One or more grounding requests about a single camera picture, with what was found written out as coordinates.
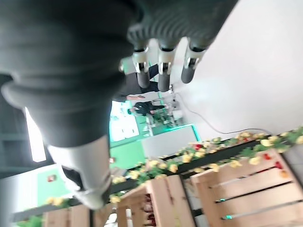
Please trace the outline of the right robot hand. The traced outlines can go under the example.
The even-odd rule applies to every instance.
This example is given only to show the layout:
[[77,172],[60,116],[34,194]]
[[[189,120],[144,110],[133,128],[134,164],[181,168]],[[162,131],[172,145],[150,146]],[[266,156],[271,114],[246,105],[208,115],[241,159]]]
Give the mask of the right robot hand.
[[3,0],[1,88],[26,108],[74,196],[92,210],[108,201],[109,118],[132,56],[135,79],[149,85],[148,42],[159,44],[159,90],[169,89],[175,49],[188,39],[181,79],[198,63],[236,5],[234,0]]

